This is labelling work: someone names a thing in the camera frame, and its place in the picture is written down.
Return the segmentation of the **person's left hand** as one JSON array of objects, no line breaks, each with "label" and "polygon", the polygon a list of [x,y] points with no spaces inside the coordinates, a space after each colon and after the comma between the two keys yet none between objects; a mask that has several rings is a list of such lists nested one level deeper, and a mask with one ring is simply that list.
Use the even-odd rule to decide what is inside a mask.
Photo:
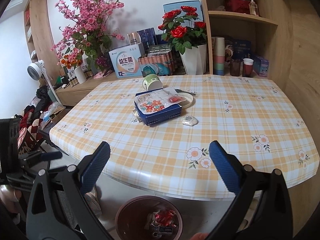
[{"label": "person's left hand", "polygon": [[19,213],[16,203],[19,203],[21,196],[20,190],[10,185],[1,185],[1,202],[10,213]]}]

